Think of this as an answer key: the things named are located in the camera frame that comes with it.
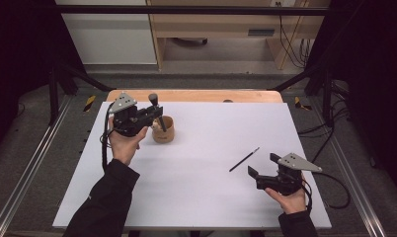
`wooden cabinet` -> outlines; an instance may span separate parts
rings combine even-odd
[[[270,7],[272,0],[147,0],[151,6],[244,6]],[[329,6],[329,0],[295,0],[293,7]],[[167,38],[266,38],[278,69],[284,67],[285,36],[280,43],[279,16],[164,15],[151,14],[152,36],[159,68],[162,68]],[[282,27],[289,40],[316,38],[323,17],[283,16]]]

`white tabletop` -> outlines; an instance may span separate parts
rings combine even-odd
[[[108,104],[103,103],[99,111],[54,227],[68,225],[104,174],[100,136]],[[147,230],[278,227],[282,213],[278,203],[256,189],[247,168],[275,176],[278,165],[270,160],[270,153],[305,157],[287,104],[166,102],[161,106],[164,115],[174,119],[175,139],[158,144],[149,129],[141,141],[130,164],[140,178],[125,226]],[[257,153],[229,172],[257,147]],[[317,228],[330,228],[314,179],[309,172],[304,176],[313,191],[312,220]]]

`yellow and black tape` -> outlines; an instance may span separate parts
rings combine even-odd
[[[95,100],[95,96],[90,96],[90,98],[88,98],[87,104],[85,105],[85,108],[84,108],[84,112],[89,112],[90,111],[91,106],[94,103],[94,100]]]
[[[303,106],[300,103],[300,99],[298,97],[294,97],[294,106],[298,109],[303,109],[306,111],[312,111],[312,107],[311,106]]]

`person's left hand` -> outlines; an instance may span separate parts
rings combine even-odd
[[[113,118],[109,118],[109,127],[113,129]],[[113,131],[109,135],[114,159],[120,160],[123,164],[129,165],[136,150],[140,149],[139,142],[146,137],[148,127],[145,126],[137,135],[127,137]]]

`forearm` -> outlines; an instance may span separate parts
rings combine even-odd
[[[316,237],[315,226],[307,210],[293,214],[283,213],[278,217],[281,231],[285,237]]]
[[[138,178],[136,172],[114,159],[75,212],[64,236],[121,236]]]

